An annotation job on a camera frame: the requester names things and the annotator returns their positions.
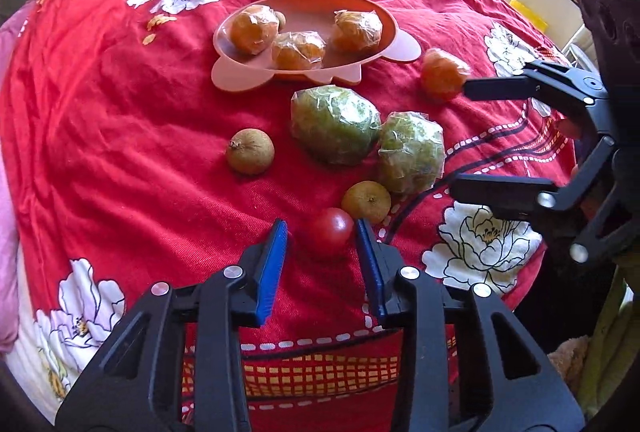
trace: tomato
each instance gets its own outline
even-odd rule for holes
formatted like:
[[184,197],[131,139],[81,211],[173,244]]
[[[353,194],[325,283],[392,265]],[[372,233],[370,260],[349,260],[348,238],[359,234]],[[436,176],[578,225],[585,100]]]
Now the tomato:
[[429,49],[424,55],[420,80],[431,99],[451,101],[462,92],[469,73],[469,66],[453,54]]
[[340,208],[327,208],[309,218],[302,232],[302,244],[318,258],[337,258],[353,232],[353,219]]

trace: yellow object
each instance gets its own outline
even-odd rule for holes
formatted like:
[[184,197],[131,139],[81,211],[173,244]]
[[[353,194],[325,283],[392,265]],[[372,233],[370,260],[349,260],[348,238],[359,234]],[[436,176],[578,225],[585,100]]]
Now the yellow object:
[[546,31],[546,28],[549,27],[549,24],[547,24],[539,15],[535,14],[523,3],[518,2],[517,0],[511,0],[509,2],[509,5],[513,7],[517,12],[519,12],[522,16],[524,16],[529,22],[531,22],[533,26],[541,33],[544,33]]

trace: red bedsheet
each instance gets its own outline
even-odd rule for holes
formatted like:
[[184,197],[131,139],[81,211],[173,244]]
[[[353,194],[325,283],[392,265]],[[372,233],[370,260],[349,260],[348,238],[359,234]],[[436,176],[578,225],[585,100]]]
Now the red bedsheet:
[[[2,88],[0,129],[43,372],[62,400],[151,284],[203,281],[281,217],[290,245],[273,316],[262,330],[241,333],[254,430],[383,432],[401,336],[369,315],[353,250],[325,262],[306,256],[297,237],[305,216],[374,178],[375,159],[328,167],[293,140],[289,101],[304,82],[239,95],[212,86],[212,33],[253,1],[40,0],[31,14]],[[374,1],[423,49],[452,52],[476,77],[558,58],[503,0]],[[395,198],[375,230],[407,264],[448,285],[486,281],[515,307],[540,267],[540,236],[454,203],[447,185],[459,171],[562,183],[575,163],[572,146],[555,129],[558,115],[538,102],[429,103],[419,68],[379,60],[357,87],[383,118],[427,113],[444,127],[447,148],[443,179]],[[247,127],[266,131],[276,148],[257,178],[232,173],[224,158],[230,137]],[[451,372],[454,345],[451,336]],[[187,360],[185,412],[192,367]]]

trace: animal-shaped bowl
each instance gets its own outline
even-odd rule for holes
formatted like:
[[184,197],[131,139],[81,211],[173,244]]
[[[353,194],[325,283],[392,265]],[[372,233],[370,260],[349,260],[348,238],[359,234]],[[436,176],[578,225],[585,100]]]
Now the animal-shaped bowl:
[[[369,0],[262,0],[255,3],[285,15],[286,26],[280,32],[317,31],[327,43],[322,68],[279,70],[271,60],[269,48],[255,56],[240,53],[229,41],[228,32],[235,16],[245,9],[243,7],[229,15],[213,36],[213,45],[220,57],[211,69],[211,80],[222,90],[242,92],[265,84],[274,77],[306,78],[315,84],[340,81],[356,85],[362,79],[362,66],[366,63],[377,58],[410,63],[420,58],[422,53],[420,44],[409,33],[398,28],[391,13]],[[382,39],[374,53],[354,54],[332,47],[335,12],[340,10],[375,11],[378,14],[382,21]]]

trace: bowl handle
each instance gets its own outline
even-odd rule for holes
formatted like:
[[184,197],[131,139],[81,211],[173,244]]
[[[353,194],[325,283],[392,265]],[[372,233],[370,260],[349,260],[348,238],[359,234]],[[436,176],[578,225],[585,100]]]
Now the bowl handle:
[[362,66],[359,63],[334,68],[312,70],[305,75],[318,85],[326,85],[332,81],[340,81],[347,85],[357,85],[362,81]]
[[264,85],[274,72],[267,68],[256,68],[231,60],[219,58],[211,69],[211,81],[220,90],[244,92]]
[[381,58],[396,63],[411,63],[420,58],[422,48],[413,36],[406,31],[398,30],[394,41],[380,54]]

